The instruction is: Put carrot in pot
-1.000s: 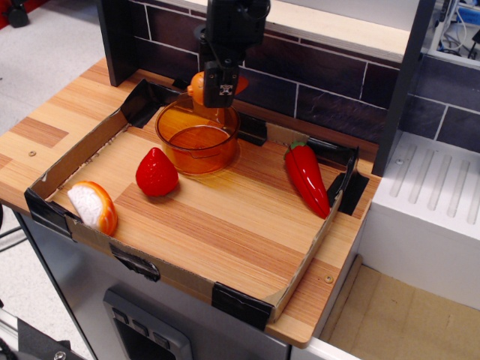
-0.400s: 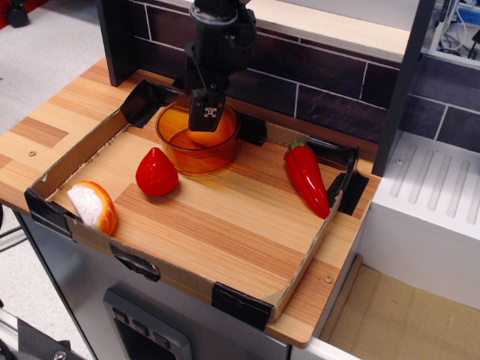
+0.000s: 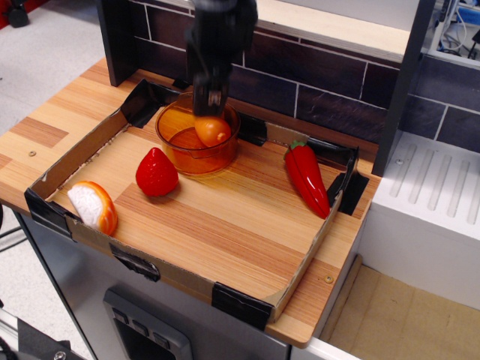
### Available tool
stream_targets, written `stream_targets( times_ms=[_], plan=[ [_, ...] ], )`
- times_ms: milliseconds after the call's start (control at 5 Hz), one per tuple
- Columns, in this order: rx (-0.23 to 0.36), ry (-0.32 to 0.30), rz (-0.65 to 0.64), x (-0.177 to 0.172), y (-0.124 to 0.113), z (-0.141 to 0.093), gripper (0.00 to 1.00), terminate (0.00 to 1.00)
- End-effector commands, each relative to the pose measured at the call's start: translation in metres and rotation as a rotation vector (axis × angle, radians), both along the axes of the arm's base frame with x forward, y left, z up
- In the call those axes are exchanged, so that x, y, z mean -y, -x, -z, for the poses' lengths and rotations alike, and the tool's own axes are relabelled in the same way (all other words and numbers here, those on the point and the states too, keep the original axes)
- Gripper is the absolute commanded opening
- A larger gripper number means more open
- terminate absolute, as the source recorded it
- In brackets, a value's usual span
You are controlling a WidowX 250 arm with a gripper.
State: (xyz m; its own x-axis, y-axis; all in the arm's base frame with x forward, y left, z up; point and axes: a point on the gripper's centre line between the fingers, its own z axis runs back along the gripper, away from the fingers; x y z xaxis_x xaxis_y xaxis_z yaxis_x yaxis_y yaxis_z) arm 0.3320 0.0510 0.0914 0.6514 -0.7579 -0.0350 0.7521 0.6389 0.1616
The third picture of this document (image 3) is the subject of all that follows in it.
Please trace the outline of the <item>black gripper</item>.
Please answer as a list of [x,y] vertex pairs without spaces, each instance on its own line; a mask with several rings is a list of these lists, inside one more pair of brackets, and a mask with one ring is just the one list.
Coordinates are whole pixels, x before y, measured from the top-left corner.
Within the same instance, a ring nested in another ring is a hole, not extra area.
[[193,26],[186,32],[193,114],[219,117],[228,98],[232,63],[251,47],[257,3],[194,1],[193,6]]

